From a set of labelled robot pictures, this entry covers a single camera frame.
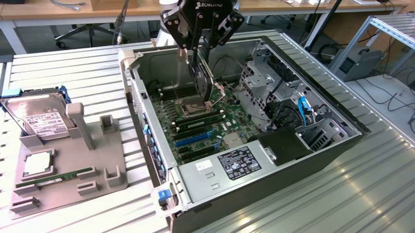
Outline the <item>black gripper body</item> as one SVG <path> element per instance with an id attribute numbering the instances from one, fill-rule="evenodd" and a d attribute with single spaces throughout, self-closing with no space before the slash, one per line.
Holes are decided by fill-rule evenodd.
<path id="1" fill-rule="evenodd" d="M 229 0 L 180 0 L 177 45 L 181 49 L 195 49 L 201 36 L 208 37 L 212 47 L 223 45 L 229 39 L 231 30 L 225 28 L 232 12 Z"/>

